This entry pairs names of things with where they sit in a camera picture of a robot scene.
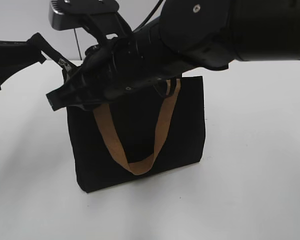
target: bag strap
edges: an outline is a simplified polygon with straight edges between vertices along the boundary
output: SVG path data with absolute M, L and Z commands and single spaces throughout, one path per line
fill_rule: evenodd
M 155 127 L 153 154 L 142 161 L 128 163 L 125 150 L 114 125 L 109 104 L 102 104 L 93 111 L 94 118 L 102 135 L 103 141 L 113 160 L 136 176 L 145 174 L 152 169 L 159 152 L 167 140 L 171 119 L 181 89 L 180 79 L 177 79 L 176 81 L 177 84 L 174 94 L 163 101 L 160 109 L 158 121 Z M 167 86 L 167 95 L 169 95 L 171 89 L 170 80 L 167 80 Z

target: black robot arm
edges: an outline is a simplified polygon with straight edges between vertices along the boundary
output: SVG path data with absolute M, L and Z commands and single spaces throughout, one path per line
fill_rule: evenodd
M 98 41 L 47 94 L 53 110 L 92 110 L 198 67 L 300 60 L 300 0 L 166 0 L 160 17 L 135 31 L 118 9 L 115 0 L 51 0 L 54 29 L 82 27 Z

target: black fabric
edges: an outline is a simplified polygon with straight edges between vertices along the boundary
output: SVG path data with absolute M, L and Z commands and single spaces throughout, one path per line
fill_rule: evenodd
M 163 99 L 154 87 L 110 105 L 116 131 L 127 159 L 138 162 L 154 151 L 155 128 Z M 153 168 L 135 176 L 111 157 L 92 112 L 68 107 L 68 127 L 77 182 L 87 193 L 197 163 L 205 143 L 202 77 L 181 79 L 167 140 Z

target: screw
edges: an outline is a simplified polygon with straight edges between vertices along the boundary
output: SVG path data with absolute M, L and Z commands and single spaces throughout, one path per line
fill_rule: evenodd
M 200 10 L 201 10 L 201 5 L 200 4 L 195 5 L 194 8 L 193 8 L 193 12 L 195 14 L 197 14 L 198 12 L 200 12 Z

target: white table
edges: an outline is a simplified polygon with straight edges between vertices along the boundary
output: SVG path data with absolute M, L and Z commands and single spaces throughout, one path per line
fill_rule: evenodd
M 91 194 L 76 183 L 53 62 L 0 91 L 0 240 L 300 240 L 300 61 L 204 75 L 201 163 Z

